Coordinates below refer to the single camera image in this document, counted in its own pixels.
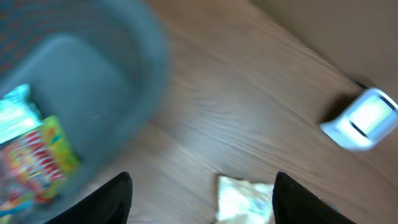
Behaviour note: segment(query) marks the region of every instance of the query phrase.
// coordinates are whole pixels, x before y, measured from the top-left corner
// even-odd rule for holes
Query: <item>brown wall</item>
[[[398,101],[398,1],[255,2],[342,72]]]

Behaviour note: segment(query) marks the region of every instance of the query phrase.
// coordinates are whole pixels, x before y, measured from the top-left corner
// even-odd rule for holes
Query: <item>blue bin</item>
[[[28,83],[43,116],[58,116],[81,167],[21,223],[71,206],[88,180],[158,105],[168,55],[157,19],[139,0],[0,3],[0,93]]]

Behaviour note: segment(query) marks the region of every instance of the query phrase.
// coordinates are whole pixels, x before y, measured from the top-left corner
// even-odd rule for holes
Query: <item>white device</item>
[[[336,119],[320,125],[341,147],[352,151],[372,148],[398,125],[398,105],[377,88],[365,90]]]

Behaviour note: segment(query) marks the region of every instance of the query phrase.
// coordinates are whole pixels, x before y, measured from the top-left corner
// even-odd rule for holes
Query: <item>yellow and red packet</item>
[[[56,116],[44,119],[43,125],[21,135],[2,153],[11,173],[35,192],[38,202],[54,198],[79,166]]]

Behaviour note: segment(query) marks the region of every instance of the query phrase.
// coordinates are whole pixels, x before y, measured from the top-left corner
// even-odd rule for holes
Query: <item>trash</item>
[[[28,84],[20,85],[0,100],[0,144],[42,124],[40,113],[29,101]]]
[[[49,202],[77,169],[79,162],[55,116],[11,142],[2,159],[11,175],[34,192],[36,202]]]
[[[221,176],[218,179],[216,224],[265,224],[272,217],[273,184],[251,184]]]

